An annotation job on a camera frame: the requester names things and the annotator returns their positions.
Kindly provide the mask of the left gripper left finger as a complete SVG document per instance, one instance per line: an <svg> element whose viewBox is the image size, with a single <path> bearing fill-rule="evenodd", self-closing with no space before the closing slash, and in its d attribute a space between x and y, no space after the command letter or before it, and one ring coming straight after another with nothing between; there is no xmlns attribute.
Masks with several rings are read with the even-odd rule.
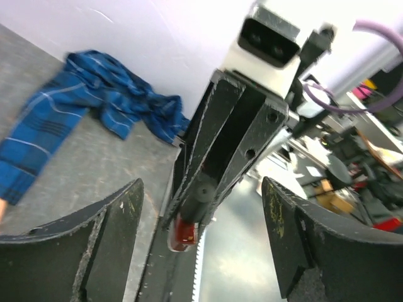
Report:
<svg viewBox="0 0 403 302"><path fill-rule="evenodd" d="M122 301L143 201L137 179L58 220L1 236L1 301Z"/></svg>

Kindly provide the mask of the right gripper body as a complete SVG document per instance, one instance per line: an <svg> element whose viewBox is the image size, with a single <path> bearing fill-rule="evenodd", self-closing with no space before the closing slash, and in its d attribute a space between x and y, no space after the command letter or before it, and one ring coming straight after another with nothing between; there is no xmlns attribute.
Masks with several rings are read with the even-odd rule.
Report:
<svg viewBox="0 0 403 302"><path fill-rule="evenodd" d="M238 72L215 70L183 136L174 194L162 219L168 227L199 179L215 186L206 226L237 181L256 162L288 119L285 100Z"/></svg>

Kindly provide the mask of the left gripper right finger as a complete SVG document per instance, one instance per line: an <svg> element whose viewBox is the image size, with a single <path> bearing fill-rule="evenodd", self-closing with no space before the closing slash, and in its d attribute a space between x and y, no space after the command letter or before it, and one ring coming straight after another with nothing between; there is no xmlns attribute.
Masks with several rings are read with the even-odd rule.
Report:
<svg viewBox="0 0 403 302"><path fill-rule="evenodd" d="M282 298L402 301L402 235L334 214L269 177L262 199Z"/></svg>

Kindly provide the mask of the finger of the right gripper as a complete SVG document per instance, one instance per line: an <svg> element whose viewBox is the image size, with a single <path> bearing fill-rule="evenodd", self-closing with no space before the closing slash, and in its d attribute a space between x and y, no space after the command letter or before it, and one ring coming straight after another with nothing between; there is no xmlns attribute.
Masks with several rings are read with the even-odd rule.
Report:
<svg viewBox="0 0 403 302"><path fill-rule="evenodd" d="M167 228L201 171L202 163L246 86L235 78L209 83L184 135L184 145L174 165L173 188L162 226Z"/></svg>
<svg viewBox="0 0 403 302"><path fill-rule="evenodd" d="M210 222L238 180L283 128L288 119L288 105L265 102L257 111L248 108L242 113L232 113L230 119L213 145L213 158L204 165L219 171L214 199L204 215L205 223Z"/></svg>

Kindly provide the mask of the black nail polish cap brush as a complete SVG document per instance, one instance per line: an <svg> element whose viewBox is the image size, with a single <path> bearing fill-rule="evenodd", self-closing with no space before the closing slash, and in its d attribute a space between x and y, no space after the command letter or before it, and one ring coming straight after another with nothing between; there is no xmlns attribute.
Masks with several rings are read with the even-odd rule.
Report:
<svg viewBox="0 0 403 302"><path fill-rule="evenodd" d="M209 204L215 196L215 186L201 183L196 186L180 209L180 216L186 223L198 223L207 212Z"/></svg>

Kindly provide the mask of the red nail polish bottle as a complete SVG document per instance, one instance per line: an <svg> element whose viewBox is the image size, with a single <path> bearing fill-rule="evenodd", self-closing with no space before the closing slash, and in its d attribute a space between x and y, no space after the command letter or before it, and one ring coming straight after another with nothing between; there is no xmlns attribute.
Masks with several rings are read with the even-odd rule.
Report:
<svg viewBox="0 0 403 302"><path fill-rule="evenodd" d="M198 243L198 224L184 221L178 215L170 224L167 246L172 252L186 252Z"/></svg>

